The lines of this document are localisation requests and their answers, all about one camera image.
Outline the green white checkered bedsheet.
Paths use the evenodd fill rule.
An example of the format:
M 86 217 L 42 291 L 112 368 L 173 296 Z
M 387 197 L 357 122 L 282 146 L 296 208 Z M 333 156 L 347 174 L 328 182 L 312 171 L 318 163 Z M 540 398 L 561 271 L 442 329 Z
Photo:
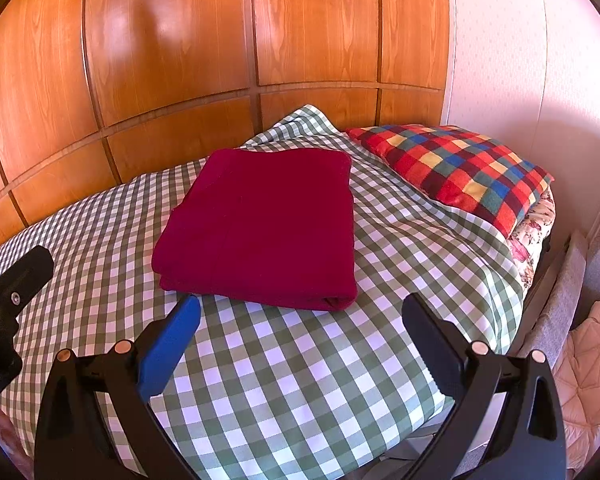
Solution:
M 402 323 L 418 292 L 470 339 L 508 350 L 526 291 L 503 235 L 431 200 L 307 105 L 247 142 L 257 152 L 332 148 L 352 158 L 358 299 L 337 313 L 201 298 L 202 319 L 150 402 L 204 479 L 337 479 L 451 404 Z M 150 254 L 201 162 L 144 174 L 68 206 L 0 247 L 0 268 L 36 245 L 52 280 L 20 314 L 23 368 L 0 408 L 32 448 L 58 350 L 102 353 L 174 307 Z

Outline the floral mattress edge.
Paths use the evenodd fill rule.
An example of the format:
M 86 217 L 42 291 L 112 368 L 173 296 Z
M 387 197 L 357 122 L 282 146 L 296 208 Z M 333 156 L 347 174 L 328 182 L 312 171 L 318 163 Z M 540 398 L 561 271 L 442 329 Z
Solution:
M 543 253 L 543 244 L 550 238 L 555 219 L 553 192 L 547 188 L 507 239 L 524 292 L 528 292 L 532 286 Z

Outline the grey bed frame rail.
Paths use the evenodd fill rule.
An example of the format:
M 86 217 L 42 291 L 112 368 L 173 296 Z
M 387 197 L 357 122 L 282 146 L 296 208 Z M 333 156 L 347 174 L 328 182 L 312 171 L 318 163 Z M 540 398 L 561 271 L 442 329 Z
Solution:
M 542 288 L 547 285 L 550 274 L 554 273 L 553 287 L 546 297 L 545 304 L 541 310 L 533 306 L 528 307 L 527 313 L 536 312 L 534 324 L 522 322 L 513 349 L 509 351 L 511 356 L 525 358 L 532 350 L 541 350 L 546 356 L 550 369 L 554 370 L 576 314 L 584 280 L 587 252 L 586 237 L 580 231 L 572 232 L 567 247 L 546 271 L 539 286 Z M 504 400 L 504 393 L 498 393 L 490 403 L 478 434 L 456 470 L 457 476 L 478 466 L 500 417 Z

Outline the dark red garment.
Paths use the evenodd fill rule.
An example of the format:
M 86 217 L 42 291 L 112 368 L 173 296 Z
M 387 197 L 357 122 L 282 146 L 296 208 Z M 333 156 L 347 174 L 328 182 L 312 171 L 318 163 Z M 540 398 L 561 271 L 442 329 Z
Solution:
M 227 148 L 204 163 L 152 252 L 164 290 L 341 311 L 354 277 L 349 154 Z

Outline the pink quilted blanket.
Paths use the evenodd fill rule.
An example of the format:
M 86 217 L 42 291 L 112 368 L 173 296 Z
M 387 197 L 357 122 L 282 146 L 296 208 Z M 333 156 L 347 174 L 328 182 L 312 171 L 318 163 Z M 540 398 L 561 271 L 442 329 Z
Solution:
M 565 425 L 567 468 L 580 472 L 600 448 L 600 301 L 570 330 L 553 375 Z

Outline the wooden panelled headboard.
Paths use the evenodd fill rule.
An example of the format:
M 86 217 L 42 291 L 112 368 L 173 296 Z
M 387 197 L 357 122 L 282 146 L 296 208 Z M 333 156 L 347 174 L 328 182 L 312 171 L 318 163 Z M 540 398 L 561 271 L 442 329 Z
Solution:
M 0 0 L 0 245 L 312 104 L 442 119 L 450 0 Z

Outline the multicolour plaid pillow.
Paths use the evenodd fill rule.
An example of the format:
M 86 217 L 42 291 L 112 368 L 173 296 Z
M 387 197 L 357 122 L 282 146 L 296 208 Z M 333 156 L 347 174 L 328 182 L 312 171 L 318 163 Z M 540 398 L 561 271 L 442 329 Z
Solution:
M 455 126 L 350 128 L 347 136 L 407 183 L 509 236 L 554 181 L 504 143 Z

